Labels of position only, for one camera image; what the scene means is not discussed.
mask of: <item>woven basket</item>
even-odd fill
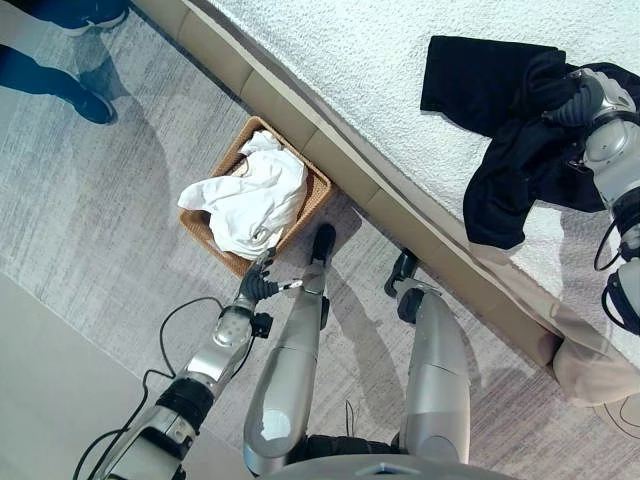
[[[259,117],[251,117],[238,137],[229,147],[222,161],[211,172],[211,177],[219,177],[232,173],[238,164],[245,158],[238,150],[249,140],[256,130],[269,130],[278,141],[307,166],[307,195],[298,212],[296,223],[287,230],[276,245],[276,256],[296,236],[296,234],[309,222],[311,217],[329,200],[332,191],[331,180],[318,170],[313,163],[304,158],[293,146],[276,132],[267,122]],[[222,252],[218,249],[213,239],[213,232],[209,228],[209,213],[202,210],[182,210],[180,223],[191,235],[202,244],[210,253],[218,257],[229,270],[242,277],[251,265],[251,261],[239,257],[230,252]]]

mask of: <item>white cloth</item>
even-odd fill
[[[240,150],[249,153],[240,176],[209,178],[187,187],[178,205],[211,214],[218,248],[248,260],[275,247],[296,221],[307,192],[307,169],[268,131]]]

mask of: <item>shoe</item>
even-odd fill
[[[70,37],[79,37],[91,28],[100,28],[103,30],[113,28],[124,21],[129,11],[126,3],[117,9],[105,7],[105,4],[113,2],[96,1],[93,11],[83,15],[78,19],[79,26],[74,28],[62,28],[63,33]]]
[[[78,99],[64,100],[71,103],[76,112],[90,122],[107,125],[116,119],[116,109],[111,102],[91,90],[84,89],[84,93]]]

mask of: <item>gray carpet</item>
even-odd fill
[[[54,98],[9,93],[17,100],[0,123],[0,271],[141,375],[160,365],[157,329],[166,313],[201,295],[228,301],[238,286],[183,231],[175,201],[212,168],[249,112],[136,14],[113,32],[79,39],[48,28],[35,54],[105,93],[119,121],[91,125]],[[348,399],[356,434],[389,441],[412,342],[382,292],[399,247],[339,193],[283,253],[273,277],[301,272],[323,221],[339,238],[309,430],[343,433]],[[433,281],[424,271],[419,277]],[[472,464],[522,479],[640,478],[638,441],[610,430],[592,410],[568,406],[545,372],[451,295],[445,299],[467,345]],[[241,444],[246,392],[292,302],[281,296],[261,305],[276,318],[272,336],[256,342],[206,422],[233,446]],[[175,318],[167,329],[175,364],[216,316],[213,304],[197,304]]]

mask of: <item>white bedspread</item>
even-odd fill
[[[420,112],[432,35],[556,46],[569,63],[640,74],[637,0],[208,1],[459,220],[489,140]],[[591,265],[608,222],[606,213],[538,203],[511,259],[640,367],[640,338],[600,307],[608,272]]]

